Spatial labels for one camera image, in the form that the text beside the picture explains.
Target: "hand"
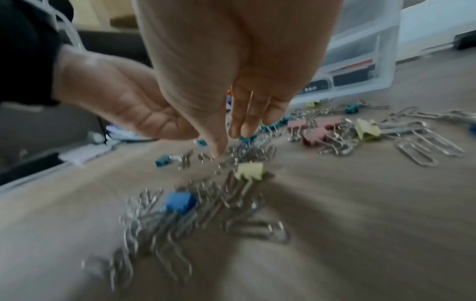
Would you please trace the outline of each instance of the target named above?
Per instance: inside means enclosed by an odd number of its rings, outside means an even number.
[[[153,69],[132,60],[62,46],[52,98],[83,107],[142,136],[175,140],[198,136],[164,99]]]
[[[161,91],[224,152],[229,134],[250,137],[278,121],[314,76],[342,0],[136,0],[139,28]]]

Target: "wood grain surface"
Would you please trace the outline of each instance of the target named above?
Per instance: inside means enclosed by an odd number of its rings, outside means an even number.
[[[392,111],[476,112],[475,97],[476,50],[467,50],[399,65],[390,89],[365,98]],[[359,117],[381,120],[390,112],[364,109]],[[259,215],[283,221],[291,242],[230,237],[212,224],[182,242],[194,263],[186,286],[151,257],[136,264],[127,291],[111,294],[80,263],[119,246],[127,197],[214,169],[196,156],[185,172],[155,168],[155,159],[185,152],[191,142],[128,146],[4,193],[0,300],[475,300],[476,137],[466,125],[430,123],[466,157],[436,155],[440,166],[423,168],[390,141],[334,157],[276,140],[277,156],[266,166],[275,178],[256,192],[268,200]]]

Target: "tabletop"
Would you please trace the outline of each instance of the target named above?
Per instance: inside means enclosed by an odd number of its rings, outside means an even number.
[[[408,106],[476,112],[475,67],[476,50],[398,65],[391,88],[364,95],[392,109],[362,109],[358,117],[382,120]],[[163,154],[198,149],[191,141],[127,146],[6,192],[1,300],[474,300],[476,137],[467,125],[428,122],[465,157],[436,155],[440,165],[424,168],[391,141],[336,157],[275,139],[276,157],[266,163],[274,177],[255,193],[267,199],[262,214],[284,223],[289,244],[231,237],[211,224],[182,243],[194,267],[186,285],[153,256],[139,260],[131,287],[114,294],[80,265],[120,245],[127,197],[215,169],[196,156],[185,171],[155,167]]]

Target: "brown object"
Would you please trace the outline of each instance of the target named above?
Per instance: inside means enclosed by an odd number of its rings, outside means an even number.
[[[91,4],[102,22],[117,28],[137,28],[131,0],[91,0]]]
[[[476,112],[475,65],[476,49],[401,64],[393,86],[368,97],[392,109],[359,116],[378,121],[409,106]],[[194,263],[186,286],[150,257],[135,265],[128,291],[111,295],[107,281],[88,277],[80,263],[120,246],[118,216],[127,197],[144,188],[169,190],[212,171],[213,164],[196,157],[186,171],[157,170],[158,157],[186,152],[191,141],[129,145],[4,192],[1,301],[473,300],[476,138],[466,125],[425,121],[466,157],[435,154],[440,166],[428,169],[391,141],[339,158],[277,138],[278,154],[267,163],[275,177],[255,191],[268,201],[257,217],[280,219],[290,244],[230,237],[212,223],[180,242]]]

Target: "cable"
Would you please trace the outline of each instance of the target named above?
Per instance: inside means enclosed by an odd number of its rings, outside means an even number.
[[[79,49],[85,49],[83,42],[81,41],[81,38],[79,37],[78,31],[76,28],[74,28],[73,23],[71,23],[68,18],[59,10],[55,9],[52,7],[49,3],[48,0],[43,0],[43,2],[40,2],[38,0],[23,0],[34,7],[41,9],[42,11],[50,14],[53,16],[54,19],[54,25],[57,27],[56,29],[59,29],[59,24],[56,21],[56,16],[58,16],[61,21],[63,21],[64,24],[64,31],[66,32],[66,35],[68,36],[69,40],[73,44],[73,46],[79,48]]]

